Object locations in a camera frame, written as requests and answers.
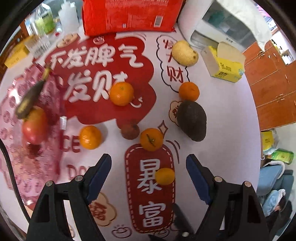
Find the plastic bag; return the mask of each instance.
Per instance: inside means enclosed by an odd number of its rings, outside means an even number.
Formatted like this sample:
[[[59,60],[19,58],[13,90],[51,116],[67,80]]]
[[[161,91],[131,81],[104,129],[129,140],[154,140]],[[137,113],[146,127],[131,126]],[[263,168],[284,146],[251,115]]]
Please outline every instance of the plastic bag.
[[[33,64],[24,74],[14,79],[0,104],[0,137],[9,153],[19,192],[25,204],[36,202],[44,184],[56,181],[59,176],[59,162],[62,157],[60,148],[60,116],[64,115],[64,88],[59,77],[50,74],[38,102],[44,109],[48,123],[49,136],[41,145],[27,143],[22,136],[22,122],[14,115],[17,105],[26,92],[41,79],[44,68]],[[3,172],[9,189],[12,189],[8,168],[2,152],[0,170]]]
[[[83,0],[86,35],[123,31],[169,32],[183,0]]]

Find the wooden cabinet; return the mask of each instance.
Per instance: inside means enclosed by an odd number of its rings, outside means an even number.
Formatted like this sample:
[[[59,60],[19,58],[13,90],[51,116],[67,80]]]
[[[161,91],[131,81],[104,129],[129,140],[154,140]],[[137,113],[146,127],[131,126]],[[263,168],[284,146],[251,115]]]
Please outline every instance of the wooden cabinet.
[[[270,41],[267,42],[265,45],[265,50],[268,50],[272,46],[272,43]],[[255,59],[257,56],[261,55],[264,51],[262,51],[261,48],[259,48],[257,42],[253,43],[243,54],[246,57],[246,60],[244,62],[244,65],[247,65],[250,63],[253,59]]]
[[[296,61],[283,68],[286,81],[289,83],[290,92],[296,91]]]
[[[277,69],[282,69],[286,66],[283,59],[281,58],[280,54],[278,53],[278,51],[274,46],[270,47],[267,50],[267,52],[270,58],[273,60],[274,64],[276,65]]]
[[[250,86],[256,107],[282,98],[290,92],[283,70],[278,70]]]
[[[257,108],[260,130],[267,130],[294,122],[288,95]]]
[[[249,85],[252,85],[269,76],[276,70],[277,67],[275,63],[271,59],[269,53],[265,51],[245,66],[245,75]]]
[[[290,108],[293,115],[293,122],[296,122],[296,91],[288,95],[290,100]]]

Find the green bottle label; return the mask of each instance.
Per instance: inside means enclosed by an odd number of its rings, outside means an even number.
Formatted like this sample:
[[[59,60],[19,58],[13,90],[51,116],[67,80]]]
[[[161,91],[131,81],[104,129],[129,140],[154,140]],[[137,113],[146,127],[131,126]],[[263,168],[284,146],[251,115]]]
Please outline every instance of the green bottle label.
[[[37,26],[38,30],[42,31],[42,29],[44,29],[44,32],[46,34],[53,31],[53,29],[55,27],[54,18],[52,16],[51,12],[47,12],[46,14],[44,14],[42,17],[37,19],[35,21],[35,23],[36,23],[36,26]]]

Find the black cable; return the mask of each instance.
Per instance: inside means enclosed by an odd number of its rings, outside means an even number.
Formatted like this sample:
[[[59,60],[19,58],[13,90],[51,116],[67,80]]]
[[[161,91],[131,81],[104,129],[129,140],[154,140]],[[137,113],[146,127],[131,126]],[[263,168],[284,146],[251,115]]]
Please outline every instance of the black cable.
[[[13,173],[13,169],[12,169],[9,154],[8,154],[7,149],[6,149],[4,143],[3,143],[3,141],[1,139],[0,139],[0,149],[1,149],[2,153],[3,153],[3,155],[4,155],[4,158],[5,158],[5,161],[6,161],[6,164],[7,164],[9,176],[10,176],[10,179],[11,179],[11,182],[12,182],[13,190],[14,190],[15,195],[17,197],[17,201],[18,201],[18,203],[20,205],[20,208],[22,209],[22,212],[24,213],[24,216],[25,216],[26,220],[28,222],[30,222],[31,218],[30,218],[30,216],[29,216],[29,214],[28,214],[28,212],[27,212],[27,210],[25,208],[25,205],[24,205],[24,203],[22,201],[22,198],[20,196],[20,192],[19,192],[18,187],[17,187],[17,182],[15,180],[15,175]]]

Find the blue gripper pad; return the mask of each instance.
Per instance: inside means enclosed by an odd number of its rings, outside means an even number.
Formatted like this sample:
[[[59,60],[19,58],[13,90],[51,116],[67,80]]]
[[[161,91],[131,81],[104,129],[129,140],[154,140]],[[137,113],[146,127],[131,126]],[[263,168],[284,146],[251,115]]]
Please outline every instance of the blue gripper pad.
[[[205,201],[207,205],[209,205],[212,201],[210,197],[210,187],[206,179],[203,177],[201,171],[199,170],[197,164],[193,160],[194,158],[197,160],[197,158],[193,154],[189,155],[186,158],[186,169],[191,177],[199,198]]]
[[[99,161],[99,167],[97,172],[94,174],[93,178],[89,184],[89,192],[86,197],[88,203],[90,204],[93,200],[98,198],[98,195],[102,189],[102,186],[111,170],[112,160],[111,156],[104,154]]]

